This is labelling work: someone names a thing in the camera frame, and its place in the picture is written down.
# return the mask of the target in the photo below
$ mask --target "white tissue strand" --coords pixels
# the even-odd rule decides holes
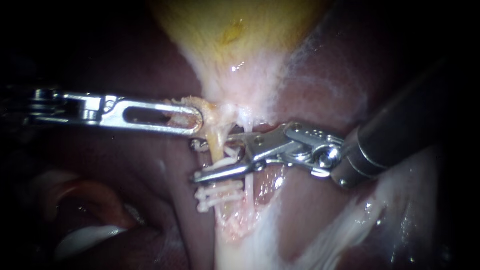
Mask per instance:
[[[61,261],[85,252],[101,242],[112,238],[126,229],[117,226],[92,226],[76,230],[67,235],[56,247],[53,255],[56,261]]]

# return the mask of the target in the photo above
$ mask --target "yellow fat tissue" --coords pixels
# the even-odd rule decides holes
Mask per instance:
[[[150,0],[149,4],[160,28],[191,64],[202,85],[203,98],[214,104],[240,100],[239,107],[243,108],[271,97],[282,77],[285,59],[323,17],[330,2]],[[249,70],[245,67],[243,75],[232,74],[247,62]],[[252,78],[259,73],[263,73],[260,79]],[[242,91],[243,96],[255,101],[239,98]],[[235,116],[222,121],[215,127],[204,123],[213,162],[223,158],[226,129],[238,122]]]

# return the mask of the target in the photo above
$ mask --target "shiny wet tissue surface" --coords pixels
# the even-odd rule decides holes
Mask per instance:
[[[346,136],[451,48],[446,8],[390,4],[13,4],[24,21],[6,32],[2,83],[44,78],[192,105],[210,149],[101,128],[47,129],[27,145],[2,135],[9,255],[31,269],[453,269],[449,145],[350,191],[281,165],[215,186],[189,181],[237,158],[224,147],[235,125],[299,120]]]

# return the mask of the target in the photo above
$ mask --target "surgical clip applier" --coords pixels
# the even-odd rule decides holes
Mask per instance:
[[[193,183],[211,184],[244,178],[263,170],[269,164],[301,166],[318,178],[330,176],[339,161],[343,140],[303,122],[281,124],[267,133],[240,133],[228,137],[244,147],[238,163],[210,171],[197,171]]]

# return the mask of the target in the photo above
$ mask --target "metal surgical instrument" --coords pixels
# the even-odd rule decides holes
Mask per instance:
[[[116,95],[62,92],[57,87],[9,86],[2,90],[0,118],[22,126],[40,124],[85,125],[104,128],[194,136],[203,126],[197,108],[159,101],[139,101]],[[142,120],[138,112],[149,115]],[[180,116],[185,125],[168,124]]]

